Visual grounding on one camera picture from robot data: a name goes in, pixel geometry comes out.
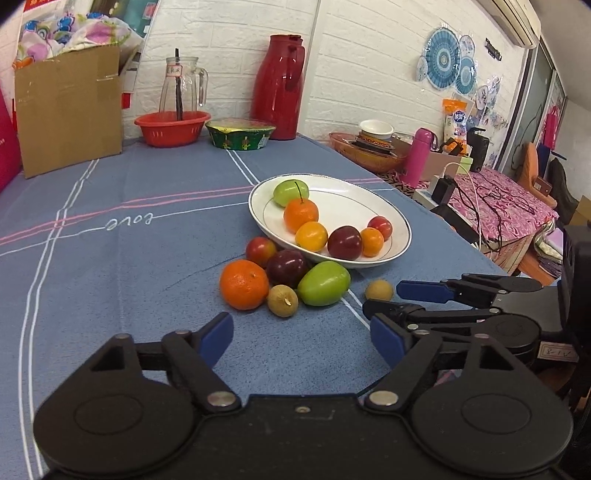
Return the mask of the floral cloth in box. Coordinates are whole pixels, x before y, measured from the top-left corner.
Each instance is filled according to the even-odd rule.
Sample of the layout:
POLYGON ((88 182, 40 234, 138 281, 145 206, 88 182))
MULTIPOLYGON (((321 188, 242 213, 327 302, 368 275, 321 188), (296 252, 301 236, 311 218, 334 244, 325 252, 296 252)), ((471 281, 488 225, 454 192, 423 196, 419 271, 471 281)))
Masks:
POLYGON ((60 54, 98 46, 117 46, 120 61, 142 44, 142 38, 124 21, 100 13, 49 14, 26 21, 17 44, 15 69, 60 54))

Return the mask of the green foil bowl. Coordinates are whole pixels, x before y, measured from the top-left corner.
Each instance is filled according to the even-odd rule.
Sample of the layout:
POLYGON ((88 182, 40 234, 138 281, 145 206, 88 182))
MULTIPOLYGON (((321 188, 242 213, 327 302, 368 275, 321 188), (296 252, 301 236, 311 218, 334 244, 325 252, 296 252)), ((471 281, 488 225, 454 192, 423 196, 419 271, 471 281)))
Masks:
POLYGON ((215 147, 233 151, 263 149, 276 130, 273 124, 242 118, 208 120, 205 127, 215 147))

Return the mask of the blue patterned tablecloth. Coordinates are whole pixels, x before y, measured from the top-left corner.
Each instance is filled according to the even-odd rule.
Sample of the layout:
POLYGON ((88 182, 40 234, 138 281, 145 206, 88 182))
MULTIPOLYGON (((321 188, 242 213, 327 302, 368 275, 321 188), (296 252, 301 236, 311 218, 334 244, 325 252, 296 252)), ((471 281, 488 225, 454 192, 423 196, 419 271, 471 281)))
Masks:
POLYGON ((17 177, 1 195, 3 478, 41 476, 30 414, 106 340, 157 341, 225 310, 219 275, 259 236, 249 192, 294 173, 376 191, 407 217, 413 240, 394 262, 353 272, 334 306, 301 307, 287 321, 266 308, 235 313, 216 371, 239 396, 359 392, 387 371, 361 311, 370 280, 498 272, 441 218, 304 137, 237 153, 204 139, 176 149, 134 142, 117 156, 17 177))

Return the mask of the red plastic basket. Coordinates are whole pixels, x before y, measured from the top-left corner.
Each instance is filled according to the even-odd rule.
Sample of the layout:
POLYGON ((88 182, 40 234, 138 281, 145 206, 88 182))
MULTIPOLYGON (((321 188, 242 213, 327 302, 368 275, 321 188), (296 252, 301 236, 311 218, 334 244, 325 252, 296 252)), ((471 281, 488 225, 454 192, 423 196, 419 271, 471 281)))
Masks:
POLYGON ((144 114, 134 120, 140 128, 143 140, 156 148, 175 148, 197 142, 204 124, 211 114, 204 111, 188 111, 181 120, 174 111, 144 114))

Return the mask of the small orange kumquat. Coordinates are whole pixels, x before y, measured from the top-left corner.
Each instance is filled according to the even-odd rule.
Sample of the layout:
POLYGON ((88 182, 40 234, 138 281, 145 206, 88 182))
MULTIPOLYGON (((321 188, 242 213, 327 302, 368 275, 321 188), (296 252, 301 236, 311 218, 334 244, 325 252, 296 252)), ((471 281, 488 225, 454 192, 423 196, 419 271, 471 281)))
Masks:
POLYGON ((321 223, 310 221, 298 228, 294 240, 298 247, 311 252, 321 252, 328 238, 328 231, 321 223))
POLYGON ((368 258, 376 257, 384 246, 384 236, 380 230, 367 227, 361 231, 362 254, 368 258))

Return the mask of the blue paper fan decoration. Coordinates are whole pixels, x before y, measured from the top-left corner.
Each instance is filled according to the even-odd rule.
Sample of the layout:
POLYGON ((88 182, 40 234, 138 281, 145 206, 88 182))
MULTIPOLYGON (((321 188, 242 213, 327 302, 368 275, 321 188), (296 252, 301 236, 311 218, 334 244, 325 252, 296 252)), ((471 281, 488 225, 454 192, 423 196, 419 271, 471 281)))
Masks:
POLYGON ((425 43, 417 61, 415 78, 427 80, 437 90, 455 88, 461 95, 472 93, 478 80, 476 44, 470 35, 458 36, 442 26, 425 43))

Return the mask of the red apple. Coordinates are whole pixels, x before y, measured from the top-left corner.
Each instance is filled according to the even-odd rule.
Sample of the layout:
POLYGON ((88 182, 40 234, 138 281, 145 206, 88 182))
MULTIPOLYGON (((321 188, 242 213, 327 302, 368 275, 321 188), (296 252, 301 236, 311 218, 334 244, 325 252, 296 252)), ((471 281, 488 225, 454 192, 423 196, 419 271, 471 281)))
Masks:
POLYGON ((368 227, 379 231, 385 241, 391 238, 394 230, 392 223, 384 216, 375 216, 370 219, 368 227))
POLYGON ((245 248, 245 258, 263 269, 266 269, 267 263, 276 253, 276 244, 266 237, 252 238, 245 248))

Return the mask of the red thermos jug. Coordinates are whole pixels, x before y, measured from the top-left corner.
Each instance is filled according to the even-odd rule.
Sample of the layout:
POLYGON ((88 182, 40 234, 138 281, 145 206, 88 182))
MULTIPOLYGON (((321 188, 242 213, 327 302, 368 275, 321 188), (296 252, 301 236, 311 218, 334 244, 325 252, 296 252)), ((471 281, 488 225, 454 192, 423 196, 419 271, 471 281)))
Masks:
POLYGON ((304 89, 303 41, 301 35, 271 35, 256 74, 250 118, 276 127, 273 140, 293 140, 297 136, 304 89))

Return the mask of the orange tangerine with stem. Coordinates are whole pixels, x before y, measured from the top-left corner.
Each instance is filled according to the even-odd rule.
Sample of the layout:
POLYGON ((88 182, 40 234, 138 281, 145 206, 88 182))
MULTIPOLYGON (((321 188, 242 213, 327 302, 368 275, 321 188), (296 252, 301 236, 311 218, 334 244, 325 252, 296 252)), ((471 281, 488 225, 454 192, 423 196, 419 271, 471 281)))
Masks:
POLYGON ((310 194, 305 193, 305 190, 301 188, 301 184, 298 184, 297 181, 294 181, 294 187, 295 196, 287 202, 287 206, 283 210, 284 224, 291 233, 297 232, 298 228, 305 223, 318 221, 320 217, 318 206, 308 199, 310 194))

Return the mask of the white ceramic plate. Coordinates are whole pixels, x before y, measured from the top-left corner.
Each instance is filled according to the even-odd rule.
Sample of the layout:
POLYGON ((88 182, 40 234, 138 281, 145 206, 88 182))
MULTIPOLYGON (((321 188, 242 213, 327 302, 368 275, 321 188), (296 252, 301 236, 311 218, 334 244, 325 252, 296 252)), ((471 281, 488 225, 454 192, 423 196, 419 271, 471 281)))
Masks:
POLYGON ((332 233, 336 228, 351 225, 365 227, 370 219, 383 216, 393 225, 393 234, 377 256, 362 256, 356 260, 339 259, 348 269, 365 269, 386 265, 401 257, 411 246, 412 229, 405 215, 377 193, 345 180, 315 174, 286 174, 259 182, 249 193, 249 213, 260 230, 283 248, 293 248, 312 262, 332 258, 328 249, 318 253, 298 246, 296 235, 288 231, 283 221, 283 207, 273 200, 273 191, 284 180, 297 179, 308 185, 310 199, 318 206, 320 223, 332 233))

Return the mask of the pink floral side cloth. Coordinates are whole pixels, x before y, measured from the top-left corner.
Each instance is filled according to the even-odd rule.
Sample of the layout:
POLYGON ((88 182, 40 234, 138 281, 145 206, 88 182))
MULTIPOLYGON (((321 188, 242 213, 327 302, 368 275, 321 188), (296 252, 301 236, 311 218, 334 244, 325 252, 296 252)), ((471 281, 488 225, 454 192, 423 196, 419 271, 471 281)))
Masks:
POLYGON ((518 269, 534 236, 558 218, 551 206, 496 170, 460 171, 455 182, 449 205, 477 233, 481 252, 509 274, 518 269))

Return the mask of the black pump bottle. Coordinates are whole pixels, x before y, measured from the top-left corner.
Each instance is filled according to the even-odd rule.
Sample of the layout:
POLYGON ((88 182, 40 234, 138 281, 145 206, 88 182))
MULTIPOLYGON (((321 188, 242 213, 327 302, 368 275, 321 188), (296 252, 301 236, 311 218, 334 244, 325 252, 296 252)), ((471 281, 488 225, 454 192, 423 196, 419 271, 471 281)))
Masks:
POLYGON ((467 144, 471 147, 470 156, 473 159, 471 172, 482 170, 488 153, 490 138, 483 136, 482 132, 484 129, 479 127, 472 127, 467 132, 467 144))

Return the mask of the small orange kumquat front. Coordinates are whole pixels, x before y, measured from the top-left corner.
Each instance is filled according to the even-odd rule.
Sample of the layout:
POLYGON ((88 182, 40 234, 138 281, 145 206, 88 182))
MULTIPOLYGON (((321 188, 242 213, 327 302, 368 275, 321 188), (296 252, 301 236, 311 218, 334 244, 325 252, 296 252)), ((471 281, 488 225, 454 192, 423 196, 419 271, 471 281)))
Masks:
POLYGON ((311 252, 321 252, 328 238, 328 231, 321 223, 310 221, 298 228, 294 240, 298 247, 311 252))

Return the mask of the black straw in pitcher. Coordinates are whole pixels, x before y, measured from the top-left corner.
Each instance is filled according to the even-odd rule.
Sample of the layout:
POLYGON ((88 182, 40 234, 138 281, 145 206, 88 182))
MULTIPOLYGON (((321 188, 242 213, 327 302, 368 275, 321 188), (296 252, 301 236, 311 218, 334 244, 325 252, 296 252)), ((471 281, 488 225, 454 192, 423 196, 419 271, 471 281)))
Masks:
POLYGON ((179 49, 174 49, 175 54, 175 111, 176 111, 176 120, 182 121, 183 120, 183 107, 182 107, 182 92, 181 92, 181 76, 182 76, 182 67, 180 64, 180 56, 179 56, 179 49))

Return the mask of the glass pitcher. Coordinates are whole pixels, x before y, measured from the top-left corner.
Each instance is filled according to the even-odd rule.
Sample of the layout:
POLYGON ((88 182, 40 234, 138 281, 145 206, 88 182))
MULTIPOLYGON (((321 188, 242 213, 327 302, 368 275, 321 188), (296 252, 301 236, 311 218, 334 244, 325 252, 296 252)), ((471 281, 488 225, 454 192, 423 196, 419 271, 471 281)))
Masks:
MULTIPOLYGON (((159 111, 175 112, 175 58, 166 59, 165 77, 161 89, 159 111)), ((198 111, 206 103, 208 72, 198 65, 197 57, 180 56, 182 67, 181 92, 183 113, 198 111)))

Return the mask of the black power adapter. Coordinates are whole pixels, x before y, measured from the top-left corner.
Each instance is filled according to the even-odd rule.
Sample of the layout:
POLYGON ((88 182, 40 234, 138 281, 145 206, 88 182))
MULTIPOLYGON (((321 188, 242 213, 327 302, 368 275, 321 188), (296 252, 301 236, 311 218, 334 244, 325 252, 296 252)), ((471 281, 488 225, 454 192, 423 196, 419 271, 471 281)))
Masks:
POLYGON ((457 187, 457 183, 453 177, 448 175, 440 177, 435 183, 435 187, 431 194, 432 200, 437 205, 447 205, 457 187))

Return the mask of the dark red plum front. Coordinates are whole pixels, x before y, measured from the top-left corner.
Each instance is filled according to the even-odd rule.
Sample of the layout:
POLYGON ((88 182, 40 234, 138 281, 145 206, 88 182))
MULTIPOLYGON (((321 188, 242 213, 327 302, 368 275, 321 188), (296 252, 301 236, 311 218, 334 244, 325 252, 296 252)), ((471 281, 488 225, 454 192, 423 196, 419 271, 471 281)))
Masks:
POLYGON ((334 258, 353 261, 360 257, 362 250, 361 233, 351 225, 339 227, 329 235, 328 251, 334 258))

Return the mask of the dark red plum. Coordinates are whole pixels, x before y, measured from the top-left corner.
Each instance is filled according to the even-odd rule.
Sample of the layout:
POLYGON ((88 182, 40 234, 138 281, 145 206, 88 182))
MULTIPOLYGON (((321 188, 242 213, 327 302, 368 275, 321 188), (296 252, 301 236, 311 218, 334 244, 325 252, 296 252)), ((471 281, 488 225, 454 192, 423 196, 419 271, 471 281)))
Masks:
POLYGON ((329 235, 328 251, 334 258, 353 261, 360 257, 362 250, 361 233, 351 225, 339 227, 329 235))
POLYGON ((266 276, 273 285, 286 285, 297 290, 297 285, 308 273, 310 266, 300 251, 278 251, 266 264, 266 276))

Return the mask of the green apple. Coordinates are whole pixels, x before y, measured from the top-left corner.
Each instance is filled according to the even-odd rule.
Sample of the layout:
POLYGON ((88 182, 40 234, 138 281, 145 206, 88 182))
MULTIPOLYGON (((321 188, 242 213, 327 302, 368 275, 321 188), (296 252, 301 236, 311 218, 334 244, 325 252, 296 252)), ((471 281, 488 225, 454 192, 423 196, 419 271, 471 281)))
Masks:
POLYGON ((287 179, 276 185, 273 190, 273 201, 280 207, 286 208, 293 200, 304 200, 310 197, 308 185, 297 179, 287 179))
POLYGON ((305 305, 325 307, 339 302, 351 285, 351 274, 335 261, 312 267, 297 285, 297 295, 305 305))

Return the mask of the pink tote bag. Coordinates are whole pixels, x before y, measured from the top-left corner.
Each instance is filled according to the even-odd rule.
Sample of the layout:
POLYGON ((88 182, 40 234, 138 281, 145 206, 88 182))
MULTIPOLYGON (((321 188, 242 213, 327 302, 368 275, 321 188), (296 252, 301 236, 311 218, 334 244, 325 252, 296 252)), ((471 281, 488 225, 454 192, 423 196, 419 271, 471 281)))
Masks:
POLYGON ((0 191, 22 170, 19 141, 4 98, 0 98, 0 191))

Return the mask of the brown longan right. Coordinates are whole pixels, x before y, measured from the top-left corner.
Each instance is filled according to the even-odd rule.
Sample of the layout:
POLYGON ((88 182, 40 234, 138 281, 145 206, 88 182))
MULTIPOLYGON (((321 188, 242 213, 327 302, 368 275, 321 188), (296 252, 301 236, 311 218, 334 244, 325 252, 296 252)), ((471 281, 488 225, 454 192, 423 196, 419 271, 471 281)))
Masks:
POLYGON ((367 300, 391 301, 394 298, 394 287, 384 279, 370 282, 365 290, 367 300))

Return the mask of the dark red plum back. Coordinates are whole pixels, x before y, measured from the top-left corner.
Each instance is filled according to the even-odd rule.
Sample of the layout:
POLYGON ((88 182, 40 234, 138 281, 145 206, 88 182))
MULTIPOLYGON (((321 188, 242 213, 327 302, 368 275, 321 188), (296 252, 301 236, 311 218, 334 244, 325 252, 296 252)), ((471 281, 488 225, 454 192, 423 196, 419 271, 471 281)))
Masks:
POLYGON ((266 264, 266 276, 273 285, 286 285, 297 290, 297 285, 308 273, 310 266, 300 251, 278 251, 266 264))

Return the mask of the large orange tangerine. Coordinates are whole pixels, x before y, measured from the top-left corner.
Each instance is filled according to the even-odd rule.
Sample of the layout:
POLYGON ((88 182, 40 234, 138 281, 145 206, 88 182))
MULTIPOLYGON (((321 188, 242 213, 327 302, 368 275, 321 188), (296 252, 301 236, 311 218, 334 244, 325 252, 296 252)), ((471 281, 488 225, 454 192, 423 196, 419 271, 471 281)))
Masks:
POLYGON ((224 267, 218 286, 225 303, 240 311, 259 308, 270 291, 266 271, 256 263, 243 259, 224 267))

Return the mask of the brown longan with stem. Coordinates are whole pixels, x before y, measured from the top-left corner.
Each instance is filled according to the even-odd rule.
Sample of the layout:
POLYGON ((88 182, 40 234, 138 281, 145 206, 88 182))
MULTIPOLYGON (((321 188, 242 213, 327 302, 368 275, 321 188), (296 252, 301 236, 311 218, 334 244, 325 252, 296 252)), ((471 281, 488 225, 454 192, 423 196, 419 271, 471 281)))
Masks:
POLYGON ((270 289, 266 305, 276 317, 287 319, 293 317, 298 308, 297 293, 287 285, 276 285, 270 289))

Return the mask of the orange snack bag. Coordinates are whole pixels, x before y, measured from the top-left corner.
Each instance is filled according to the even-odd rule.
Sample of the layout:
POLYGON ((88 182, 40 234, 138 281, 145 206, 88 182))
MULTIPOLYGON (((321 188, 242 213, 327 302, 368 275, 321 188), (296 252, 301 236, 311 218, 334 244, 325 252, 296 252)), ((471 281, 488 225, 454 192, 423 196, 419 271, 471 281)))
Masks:
POLYGON ((456 140, 465 143, 467 140, 467 106, 462 100, 444 99, 444 140, 456 140))

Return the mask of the green apple front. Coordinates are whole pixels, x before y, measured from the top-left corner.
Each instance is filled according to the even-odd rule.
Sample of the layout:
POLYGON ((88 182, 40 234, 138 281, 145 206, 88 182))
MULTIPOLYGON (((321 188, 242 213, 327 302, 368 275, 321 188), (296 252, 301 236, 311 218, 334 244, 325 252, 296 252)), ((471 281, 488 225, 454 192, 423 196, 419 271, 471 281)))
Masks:
POLYGON ((297 179, 287 179, 276 185, 273 190, 273 201, 280 207, 286 208, 293 200, 304 200, 310 197, 308 185, 297 179))

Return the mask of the cardboard box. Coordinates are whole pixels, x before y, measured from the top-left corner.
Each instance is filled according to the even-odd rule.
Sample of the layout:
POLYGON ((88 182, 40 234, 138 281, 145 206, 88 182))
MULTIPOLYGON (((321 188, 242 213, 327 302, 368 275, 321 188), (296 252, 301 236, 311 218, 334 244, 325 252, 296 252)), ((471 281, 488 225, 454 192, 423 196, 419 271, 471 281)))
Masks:
POLYGON ((122 151, 114 45, 70 51, 18 70, 15 102, 27 178, 122 151))

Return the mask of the pink water bottle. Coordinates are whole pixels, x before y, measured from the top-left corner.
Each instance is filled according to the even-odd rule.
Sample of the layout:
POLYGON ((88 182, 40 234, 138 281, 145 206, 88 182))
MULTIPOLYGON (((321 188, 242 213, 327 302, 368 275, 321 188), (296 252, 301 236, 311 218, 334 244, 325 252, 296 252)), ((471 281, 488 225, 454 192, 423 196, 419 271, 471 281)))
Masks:
POLYGON ((412 188, 416 188, 421 181, 425 163, 430 152, 437 147, 437 135, 426 128, 419 128, 408 151, 401 180, 412 188))

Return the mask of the small orange kumquat back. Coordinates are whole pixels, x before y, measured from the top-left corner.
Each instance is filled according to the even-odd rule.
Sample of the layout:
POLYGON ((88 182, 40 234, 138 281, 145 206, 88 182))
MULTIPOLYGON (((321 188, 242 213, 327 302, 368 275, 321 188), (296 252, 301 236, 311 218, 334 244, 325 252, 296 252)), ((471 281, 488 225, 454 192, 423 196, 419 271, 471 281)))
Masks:
POLYGON ((376 257, 384 246, 384 236, 380 230, 367 227, 361 231, 362 254, 368 258, 376 257))

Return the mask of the red apple behind pile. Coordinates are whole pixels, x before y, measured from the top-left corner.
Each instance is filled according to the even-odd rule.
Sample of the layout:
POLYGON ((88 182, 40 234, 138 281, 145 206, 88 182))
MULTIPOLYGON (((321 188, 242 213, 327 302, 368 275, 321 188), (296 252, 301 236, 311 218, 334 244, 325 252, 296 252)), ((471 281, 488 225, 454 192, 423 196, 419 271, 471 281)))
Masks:
POLYGON ((266 237, 252 238, 245 248, 245 258, 263 269, 266 269, 267 263, 276 253, 276 244, 266 237))

